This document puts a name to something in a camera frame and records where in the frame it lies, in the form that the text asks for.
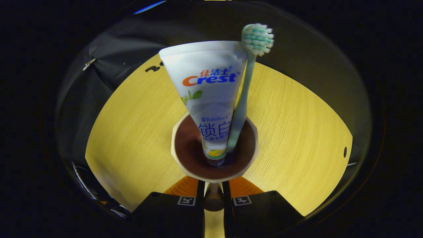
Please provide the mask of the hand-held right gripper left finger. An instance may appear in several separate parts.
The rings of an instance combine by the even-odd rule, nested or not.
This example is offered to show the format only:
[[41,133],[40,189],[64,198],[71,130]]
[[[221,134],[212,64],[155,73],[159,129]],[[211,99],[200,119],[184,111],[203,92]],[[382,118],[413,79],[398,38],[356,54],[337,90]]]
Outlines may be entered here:
[[132,238],[204,238],[205,182],[186,176],[152,192],[131,213]]

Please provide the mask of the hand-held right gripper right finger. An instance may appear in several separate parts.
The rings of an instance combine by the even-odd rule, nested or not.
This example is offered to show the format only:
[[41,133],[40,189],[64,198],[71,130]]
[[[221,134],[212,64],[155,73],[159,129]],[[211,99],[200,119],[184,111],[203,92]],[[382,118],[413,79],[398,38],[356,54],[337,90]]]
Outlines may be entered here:
[[244,177],[222,186],[226,238],[284,237],[305,220],[277,191],[265,192]]

